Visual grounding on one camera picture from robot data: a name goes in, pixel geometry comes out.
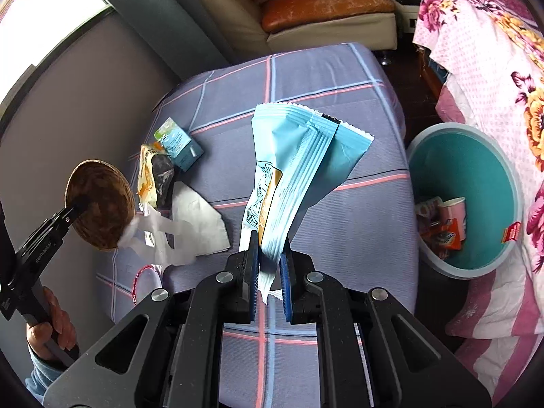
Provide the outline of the blue sleeve forearm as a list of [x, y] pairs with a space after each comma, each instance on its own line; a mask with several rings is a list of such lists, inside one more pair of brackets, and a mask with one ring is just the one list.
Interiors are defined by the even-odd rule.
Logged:
[[40, 404], [43, 404], [46, 391], [63, 374], [64, 364], [58, 360], [40, 358], [31, 347], [29, 353], [33, 369], [24, 380], [25, 387]]

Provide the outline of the person's left hand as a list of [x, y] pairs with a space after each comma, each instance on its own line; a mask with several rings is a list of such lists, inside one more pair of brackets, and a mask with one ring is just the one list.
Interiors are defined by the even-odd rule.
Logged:
[[27, 342], [39, 359], [52, 361], [55, 355], [46, 346], [52, 335], [57, 334], [57, 343], [61, 350], [71, 351], [77, 345], [77, 333], [68, 313], [61, 308], [53, 291], [46, 286], [43, 286], [42, 290], [49, 304], [53, 323], [43, 322], [33, 327], [27, 325]]

